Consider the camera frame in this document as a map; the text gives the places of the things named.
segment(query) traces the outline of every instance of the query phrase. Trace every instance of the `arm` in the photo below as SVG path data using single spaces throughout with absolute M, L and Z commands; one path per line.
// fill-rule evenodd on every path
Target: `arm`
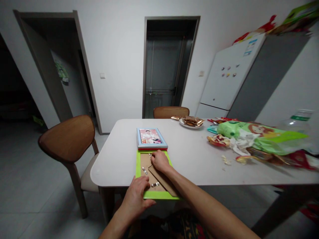
M 180 175 L 158 150 L 151 158 L 153 165 L 164 173 L 188 202 L 201 223 L 217 238 L 259 238 L 220 202 Z
M 127 228 L 150 206 L 156 204 L 154 200 L 143 199 L 145 188 L 150 187 L 149 177 L 142 176 L 135 179 L 135 176 L 128 188 L 122 205 L 115 212 L 110 223 L 104 229 L 99 239 L 120 239 Z

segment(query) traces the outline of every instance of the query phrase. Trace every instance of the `blue photo frame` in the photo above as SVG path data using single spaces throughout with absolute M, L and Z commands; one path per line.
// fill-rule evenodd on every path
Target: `blue photo frame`
M 158 136 L 159 136 L 159 138 L 160 138 L 160 140 L 161 140 L 161 142 L 162 143 L 159 143 L 159 144 L 150 144 L 150 143 L 148 143 L 148 144 L 143 144 L 142 143 L 142 139 L 141 139 L 141 133 L 140 133 L 140 129 L 146 129 L 146 130 L 151 130 L 151 129 L 154 129 L 154 130 L 156 130 L 156 132 L 157 132 L 157 134 L 158 134 Z M 164 138 L 163 138 L 163 136 L 161 135 L 161 133 L 159 132 L 159 130 L 158 130 L 158 128 L 137 128 L 137 141 L 138 141 L 138 146 L 139 147 L 156 147 L 156 148 L 167 148 L 167 144 L 166 144 L 166 142 L 165 142 L 165 140 L 164 140 Z

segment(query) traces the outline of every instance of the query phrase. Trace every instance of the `green photo frame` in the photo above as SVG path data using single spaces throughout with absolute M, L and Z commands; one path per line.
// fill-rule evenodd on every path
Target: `green photo frame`
M 146 150 L 141 150 L 137 151 L 136 153 L 136 172 L 135 172 L 135 177 L 139 178 L 141 176 L 141 154 L 142 153 L 153 153 L 154 151 L 146 151 Z M 173 167 L 172 162 L 169 159 L 168 153 L 166 150 L 163 150 L 165 153 L 166 157 L 168 158 L 169 164 Z M 163 200 L 180 200 L 179 197 L 173 197 L 170 195 L 169 192 L 154 192 L 154 191 L 145 191 L 144 192 L 144 199 L 163 199 Z

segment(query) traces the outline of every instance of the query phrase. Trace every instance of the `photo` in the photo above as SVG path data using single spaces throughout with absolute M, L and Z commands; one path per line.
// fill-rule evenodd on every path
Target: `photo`
M 141 141 L 144 143 L 162 143 L 155 129 L 140 129 Z

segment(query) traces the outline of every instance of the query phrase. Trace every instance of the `chair backrest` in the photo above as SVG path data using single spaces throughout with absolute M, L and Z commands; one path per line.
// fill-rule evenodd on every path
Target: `chair backrest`
M 45 132 L 39 138 L 40 148 L 62 163 L 78 161 L 92 144 L 95 128 L 88 115 L 68 119 Z
M 155 119 L 169 119 L 172 116 L 188 116 L 189 109 L 186 107 L 178 106 L 161 106 L 153 110 Z

